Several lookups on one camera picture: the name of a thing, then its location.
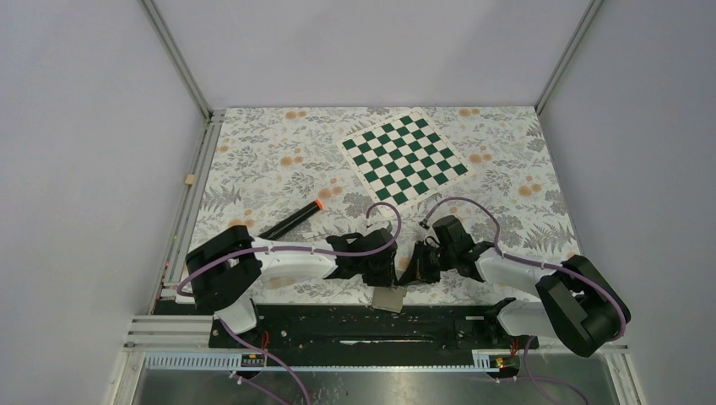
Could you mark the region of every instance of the metal bracket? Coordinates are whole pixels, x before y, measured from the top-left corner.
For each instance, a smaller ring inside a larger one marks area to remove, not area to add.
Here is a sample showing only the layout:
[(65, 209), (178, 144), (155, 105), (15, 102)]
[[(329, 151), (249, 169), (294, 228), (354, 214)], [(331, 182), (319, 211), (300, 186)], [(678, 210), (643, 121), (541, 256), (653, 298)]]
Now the metal bracket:
[(211, 316), (135, 316), (124, 348), (194, 350), (209, 346)]

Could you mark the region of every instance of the metal floor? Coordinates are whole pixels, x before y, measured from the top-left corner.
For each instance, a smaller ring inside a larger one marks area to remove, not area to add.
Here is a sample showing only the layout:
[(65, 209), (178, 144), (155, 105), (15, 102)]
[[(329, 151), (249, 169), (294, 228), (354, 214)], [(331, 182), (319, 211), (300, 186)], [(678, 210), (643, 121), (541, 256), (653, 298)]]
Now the metal floor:
[[(589, 397), (593, 405), (617, 401), (606, 362), (598, 355), (581, 359), (570, 354), (530, 355), (535, 375), (568, 380)], [(531, 381), (485, 381), (486, 375), (449, 372), (302, 372), (298, 373), (313, 403), (317, 405), (364, 404), (549, 404)], [(145, 370), (139, 382), (135, 405), (275, 404), (253, 387), (230, 381), (225, 372)], [(289, 403), (303, 404), (300, 389), (285, 372), (264, 372), (253, 379)], [(583, 403), (564, 386), (544, 384), (547, 392), (562, 403)]]

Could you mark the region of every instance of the aluminum frame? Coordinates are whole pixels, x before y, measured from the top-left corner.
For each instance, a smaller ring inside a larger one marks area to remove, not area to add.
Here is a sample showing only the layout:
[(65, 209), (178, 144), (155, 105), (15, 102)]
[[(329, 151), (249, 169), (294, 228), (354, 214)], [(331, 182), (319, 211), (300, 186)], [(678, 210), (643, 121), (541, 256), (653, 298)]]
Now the aluminum frame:
[(187, 87), (189, 95), (192, 96), (194, 105), (197, 106), (199, 113), (204, 117), (204, 119), (208, 120), (211, 117), (211, 106), (206, 101), (206, 98), (204, 98), (196, 79), (192, 76), (192, 71), (189, 69), (187, 61), (184, 60), (184, 56), (182, 56), (182, 53), (179, 51), (179, 47), (176, 46), (174, 37), (171, 35), (169, 28), (166, 26), (166, 22), (161, 16), (154, 0), (139, 0), (139, 3), (142, 5), (144, 12), (147, 14), (147, 18), (152, 24), (152, 27), (155, 29), (157, 37), (164, 46), (171, 62), (174, 64), (176, 73)]
[(582, 16), (582, 19), (579, 20), (579, 24), (577, 24), (577, 28), (574, 30), (572, 38), (567, 43), (567, 47), (561, 54), (560, 60), (555, 66), (555, 70), (552, 72), (552, 75), (547, 80), (547, 85), (545, 86), (545, 89), (542, 90), (542, 94), (540, 94), (540, 97), (537, 99), (537, 104), (534, 106), (534, 110), (537, 111), (537, 116), (541, 116), (542, 111), (545, 110), (547, 103), (550, 101), (552, 93), (554, 93), (554, 90), (559, 84), (562, 75), (564, 75), (567, 66), (569, 66), (569, 62), (572, 61), (572, 57), (577, 52), (579, 46), (582, 45), (582, 40), (587, 34), (587, 31), (592, 25), (592, 22), (594, 22), (594, 18), (597, 16), (597, 13), (601, 9), (602, 4), (604, 4), (604, 1), (605, 0), (592, 0), (591, 3), (589, 3), (589, 5), (587, 6), (587, 10), (584, 11), (584, 15)]
[[(157, 296), (171, 297), (174, 295), (172, 287), (178, 284), (183, 271), (183, 257), (187, 254), (193, 227), (196, 223), (198, 209), (201, 204), (203, 190), (209, 177), (209, 169), (214, 151), (218, 142), (221, 124), (224, 120), (225, 111), (212, 111), (210, 105), (203, 96), (195, 78), (191, 74), (184, 57), (179, 51), (171, 32), (161, 16), (154, 0), (139, 0), (149, 22), (155, 29), (162, 45), (165, 47), (169, 58), (175, 65), (176, 72), (187, 87), (192, 96), (193, 102), (199, 112), (206, 118), (207, 125), (201, 134), (196, 152), (190, 166), (189, 174), (195, 175), (195, 182), (187, 185), (181, 196), (181, 206), (174, 219), (174, 225), (170, 240), (167, 243), (165, 260), (159, 271), (155, 288), (152, 290), (152, 307)], [(599, 12), (604, 0), (592, 0), (588, 5), (582, 19), (579, 21), (572, 38), (557, 62), (547, 84), (542, 91), (535, 110), (538, 116), (541, 115), (545, 106), (549, 103), (555, 87), (561, 80), (569, 62), (577, 51), (586, 35), (589, 27)], [(139, 377), (144, 366), (152, 359), (165, 355), (167, 358), (180, 359), (186, 356), (194, 359), (209, 358), (235, 358), (242, 353), (252, 353), (249, 349), (212, 349), (209, 348), (209, 335), (211, 333), (211, 316), (135, 316), (130, 330), (127, 334), (125, 349), (122, 353), (122, 364), (120, 375), (113, 382), (112, 392), (108, 403), (115, 405), (129, 405), (132, 403), (137, 390)], [(535, 353), (564, 353), (568, 349), (560, 345), (545, 346), (537, 349)], [(645, 405), (643, 390), (638, 382), (634, 367), (626, 346), (604, 347), (598, 353), (605, 356), (609, 365), (610, 374), (617, 390), (619, 401), (624, 405)], [(475, 350), (474, 357), (490, 354), (507, 354), (507, 350)], [(189, 363), (183, 363), (182, 367), (193, 367)], [(205, 366), (204, 363), (195, 363), (196, 367)], [(374, 371), (375, 368), (366, 367), (309, 367), (310, 371)], [(467, 370), (473, 371), (470, 367), (454, 369), (446, 367), (382, 367), (380, 371), (401, 372), (401, 371), (452, 371)]]

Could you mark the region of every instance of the red wire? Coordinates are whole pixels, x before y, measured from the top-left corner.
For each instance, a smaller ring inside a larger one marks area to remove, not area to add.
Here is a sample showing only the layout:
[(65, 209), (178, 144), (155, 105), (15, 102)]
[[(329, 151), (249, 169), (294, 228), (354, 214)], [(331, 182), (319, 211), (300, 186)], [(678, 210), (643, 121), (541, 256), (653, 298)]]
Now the red wire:
[(514, 338), (513, 346), (510, 349), (510, 359), (513, 358), (515, 356), (515, 354), (517, 354), (518, 349), (519, 349), (519, 341), (517, 338)]

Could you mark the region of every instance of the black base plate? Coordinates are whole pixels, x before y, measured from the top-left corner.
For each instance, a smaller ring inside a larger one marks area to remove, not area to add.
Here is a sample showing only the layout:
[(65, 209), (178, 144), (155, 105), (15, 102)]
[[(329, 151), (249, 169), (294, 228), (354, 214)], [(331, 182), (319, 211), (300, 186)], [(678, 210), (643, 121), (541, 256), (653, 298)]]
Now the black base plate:
[[(482, 327), (490, 306), (404, 306), (399, 314), (362, 305), (257, 305), (257, 327), (241, 338), (293, 366), (473, 365), (472, 349), (509, 349)], [(211, 348), (240, 348), (218, 321)], [(523, 348), (527, 337), (520, 337)]]

